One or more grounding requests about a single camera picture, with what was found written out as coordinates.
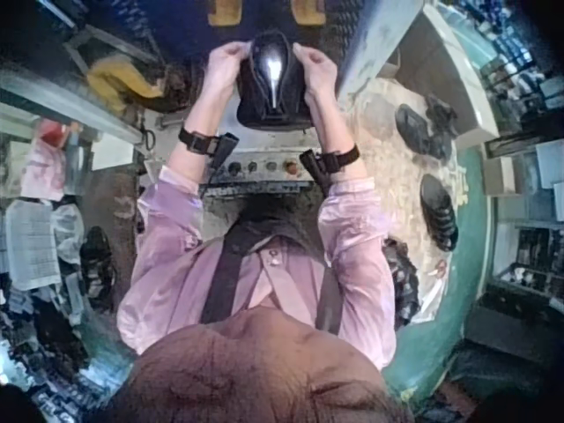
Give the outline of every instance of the green floor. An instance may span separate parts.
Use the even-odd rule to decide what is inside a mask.
[[[476,298],[486,245],[486,196],[481,158],[474,149],[458,154],[466,167],[469,202],[458,209],[459,241],[452,257],[449,285],[434,321],[414,324],[397,334],[396,357],[383,374],[390,390],[411,406],[427,398],[440,381],[464,318]]]

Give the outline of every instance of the yellow metal part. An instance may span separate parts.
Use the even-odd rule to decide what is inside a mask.
[[[126,108],[122,99],[126,89],[148,99],[163,96],[160,87],[149,84],[126,55],[112,55],[95,62],[86,79],[88,85],[118,115]]]
[[[299,25],[325,25],[325,0],[292,0],[292,14]]]
[[[211,26],[235,26],[241,22],[242,0],[208,0]]]

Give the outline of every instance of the rolled-up sleeve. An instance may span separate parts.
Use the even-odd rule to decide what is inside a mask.
[[[137,239],[131,287],[117,312],[123,341],[138,353],[167,333],[185,275],[171,265],[201,244],[197,183],[164,167],[139,198],[145,231]]]
[[[319,212],[325,252],[345,293],[338,335],[379,369],[396,351],[394,285],[382,252],[389,226],[373,178],[334,184]]]

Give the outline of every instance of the long-sleeve shirt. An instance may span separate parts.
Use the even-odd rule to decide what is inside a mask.
[[[145,232],[131,288],[117,314],[123,341],[139,354],[166,334],[199,323],[223,239],[202,243],[204,210],[197,190],[197,183],[164,167],[139,199]],[[332,185],[318,226],[344,292],[338,336],[381,369],[396,350],[395,304],[382,253],[388,224],[374,180]],[[324,272],[303,249],[273,237],[243,258],[233,314],[267,305],[314,326]]]

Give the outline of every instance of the person's left hand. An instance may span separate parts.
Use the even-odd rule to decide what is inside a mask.
[[[210,53],[205,72],[202,95],[229,100],[241,61],[249,57],[250,42],[233,41],[217,47]]]

